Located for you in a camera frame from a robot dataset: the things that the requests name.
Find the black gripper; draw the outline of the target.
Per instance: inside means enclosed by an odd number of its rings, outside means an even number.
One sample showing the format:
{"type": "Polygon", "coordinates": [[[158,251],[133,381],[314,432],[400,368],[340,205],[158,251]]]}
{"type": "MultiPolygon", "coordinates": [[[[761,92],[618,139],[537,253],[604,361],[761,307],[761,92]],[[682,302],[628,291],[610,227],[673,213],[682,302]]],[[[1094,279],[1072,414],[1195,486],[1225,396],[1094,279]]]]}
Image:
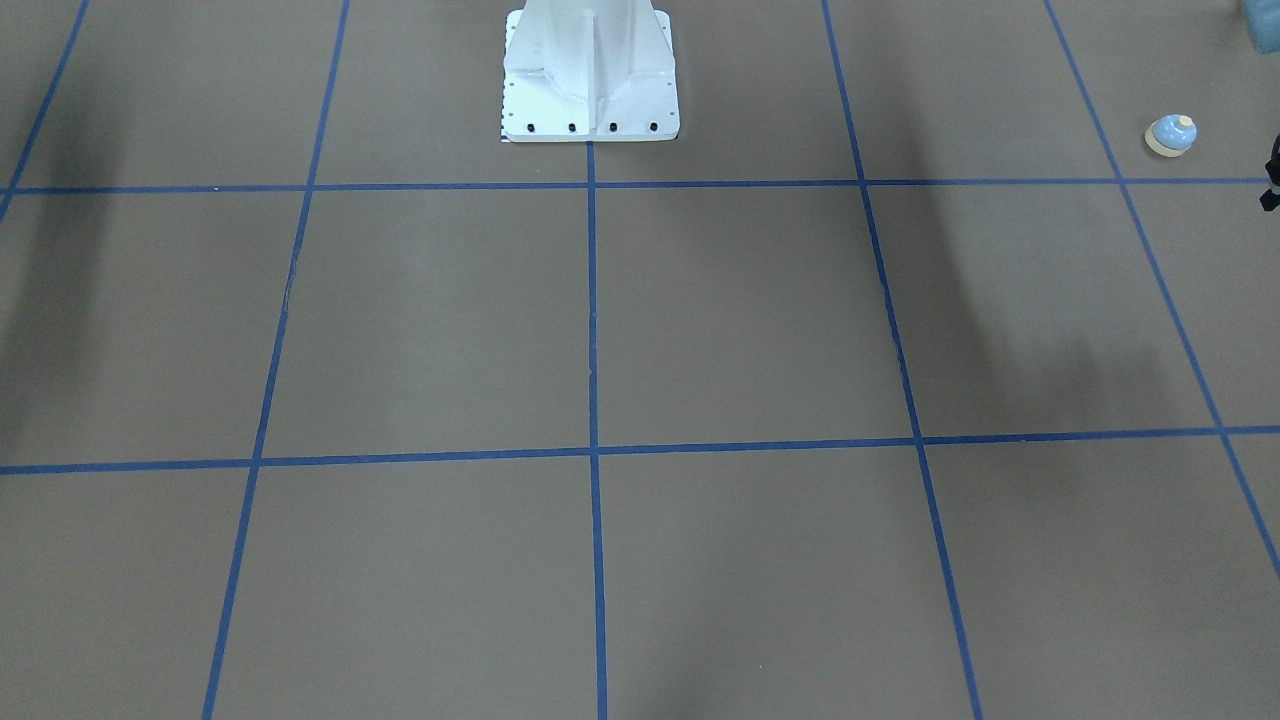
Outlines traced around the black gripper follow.
{"type": "Polygon", "coordinates": [[[1276,136],[1270,150],[1268,160],[1265,163],[1268,177],[1268,187],[1260,196],[1260,206],[1263,211],[1276,211],[1280,205],[1280,137],[1276,136]]]}

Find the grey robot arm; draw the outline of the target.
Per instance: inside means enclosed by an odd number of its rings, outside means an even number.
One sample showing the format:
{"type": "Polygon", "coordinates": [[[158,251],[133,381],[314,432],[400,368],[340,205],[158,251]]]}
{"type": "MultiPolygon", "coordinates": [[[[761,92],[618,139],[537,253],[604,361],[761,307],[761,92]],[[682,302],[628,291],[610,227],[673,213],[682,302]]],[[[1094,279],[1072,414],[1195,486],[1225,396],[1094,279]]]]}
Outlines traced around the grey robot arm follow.
{"type": "MultiPolygon", "coordinates": [[[[1277,53],[1279,1],[1240,1],[1240,5],[1254,50],[1262,54],[1277,53]]],[[[1260,205],[1263,211],[1271,213],[1279,208],[1279,135],[1272,141],[1263,168],[1268,187],[1261,193],[1260,205]]]]}

